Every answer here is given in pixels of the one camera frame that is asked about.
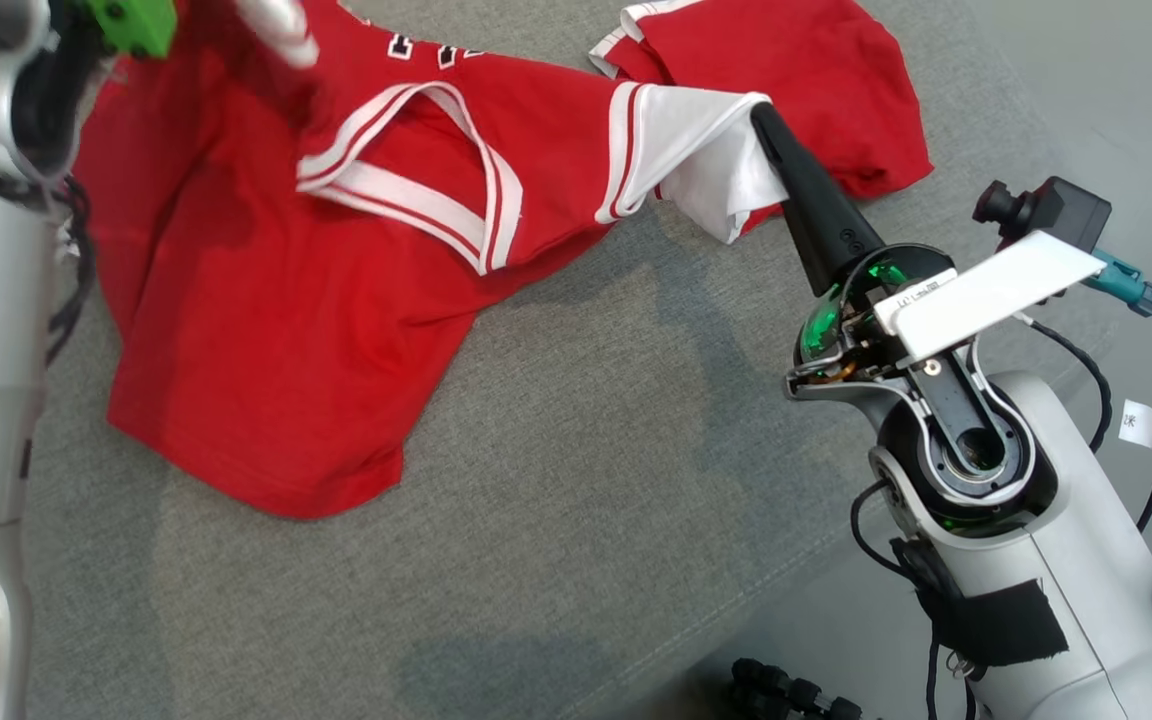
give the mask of gray fabric surface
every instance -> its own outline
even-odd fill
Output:
[[[356,5],[585,67],[620,0]],[[1056,152],[960,0],[869,5],[904,45],[938,169],[867,214],[889,242],[977,262],[993,243],[975,197],[1041,182]],[[482,314],[401,486],[294,523],[104,423],[119,342],[93,302],[51,372],[29,491],[31,715],[583,717],[643,691],[810,579],[867,484],[859,415],[778,391],[810,306],[782,225],[720,247],[646,210]],[[1111,310],[1074,291],[1043,318],[1098,350]],[[1074,378],[1021,328],[986,357]]]

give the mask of teal connector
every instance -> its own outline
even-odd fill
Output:
[[[1104,260],[1106,266],[1100,274],[1085,279],[1083,283],[1126,302],[1136,314],[1152,318],[1152,282],[1143,279],[1144,273],[1104,250],[1093,250],[1092,255]]]

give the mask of red fabric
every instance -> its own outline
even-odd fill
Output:
[[[643,41],[626,37],[605,55],[627,77],[771,96],[799,142],[861,199],[932,172],[900,45],[852,0],[639,8]]]
[[[397,483],[403,439],[475,311],[561,268],[607,229],[552,219],[570,199],[567,184],[554,185],[563,188],[559,199],[535,192],[558,209],[525,218],[516,250],[526,263],[479,276],[411,225],[297,192],[303,150],[325,128],[334,132],[335,113],[365,92],[361,78],[424,73],[391,63],[382,46],[367,65],[376,48],[367,41],[381,31],[333,0],[308,5],[311,22],[338,13],[339,28],[319,37],[324,55],[346,47],[357,55],[339,60],[335,81],[295,79],[264,46],[234,32],[241,26],[227,3],[197,3],[168,61],[128,65],[126,81],[106,88],[76,168],[92,196],[101,287],[124,341],[109,423],[227,495],[294,518],[347,510]],[[598,83],[605,123],[613,82],[550,69],[559,86]],[[577,109],[559,111],[589,118],[591,109]],[[482,118],[497,120],[488,108]],[[376,161],[419,152],[403,165],[408,176],[442,169],[440,188],[480,209],[483,167],[457,165],[465,143],[439,137],[445,116],[414,105],[400,119]],[[597,127],[584,126],[590,143],[599,141]],[[605,176],[602,143],[581,167]],[[511,150],[540,152],[526,143]],[[554,160],[571,160],[564,150]],[[551,172],[536,170],[532,182]],[[594,189],[589,218],[602,199]],[[563,242],[541,242],[556,240],[545,233],[559,225]]]

